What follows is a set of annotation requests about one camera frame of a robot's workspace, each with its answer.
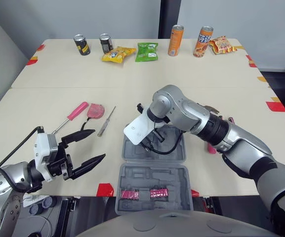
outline snack bag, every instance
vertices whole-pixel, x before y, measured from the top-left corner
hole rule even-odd
[[[229,43],[225,36],[220,36],[218,38],[212,39],[209,41],[209,45],[212,47],[212,50],[215,54],[237,51],[237,49]]]
[[[136,62],[155,61],[157,55],[158,43],[138,43],[138,53]]]
[[[125,47],[117,47],[113,49],[112,51],[109,51],[108,53],[105,53],[102,57],[102,61],[111,61],[115,63],[122,63],[123,59],[131,55],[134,51],[136,51],[135,48],[125,48]]]

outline open toolbox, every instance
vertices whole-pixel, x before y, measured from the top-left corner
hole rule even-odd
[[[143,143],[152,141],[158,151],[169,151],[181,133],[170,125],[157,131],[163,142],[150,133]],[[181,165],[186,159],[184,144],[182,136],[172,153],[159,155],[133,145],[124,136],[122,157],[126,163],[119,174],[115,206],[118,215],[153,209],[193,210],[188,170]]]

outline case lid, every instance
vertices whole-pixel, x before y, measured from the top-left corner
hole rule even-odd
[[[153,142],[153,148],[161,152],[171,150],[181,134],[181,130],[171,125],[165,125],[157,129],[157,131],[164,138],[163,142],[160,142],[160,139],[152,132],[142,141],[142,143],[147,147],[150,147],[150,144]],[[147,151],[141,144],[136,146],[124,136],[122,157],[126,161],[134,162],[182,163],[186,159],[184,136],[182,135],[176,149],[167,155],[160,155],[152,151]]]

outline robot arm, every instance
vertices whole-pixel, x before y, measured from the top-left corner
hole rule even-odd
[[[211,114],[174,85],[157,91],[147,111],[129,124],[124,133],[137,145],[154,127],[169,121],[209,142],[239,176],[253,179],[274,221],[285,225],[285,165],[273,158],[271,150],[260,139]]]
[[[34,145],[35,159],[29,163],[0,167],[0,237],[12,236],[24,193],[40,190],[44,180],[51,182],[59,175],[62,175],[64,180],[76,179],[92,170],[105,157],[105,154],[94,157],[82,163],[79,168],[73,169],[70,155],[65,153],[65,149],[69,143],[80,141],[95,130],[72,133],[63,137],[59,144],[54,134],[46,134],[42,127],[37,127],[34,131],[36,130],[38,134]]]

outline orange soda can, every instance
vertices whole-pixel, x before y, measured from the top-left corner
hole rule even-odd
[[[211,35],[213,32],[213,27],[211,26],[203,26],[200,35],[198,36],[198,40],[193,52],[195,57],[203,57],[205,51],[208,47],[208,43],[210,41]]]
[[[170,56],[176,56],[178,49],[181,45],[182,37],[184,33],[184,26],[174,25],[171,31],[170,45],[168,46],[167,54]]]

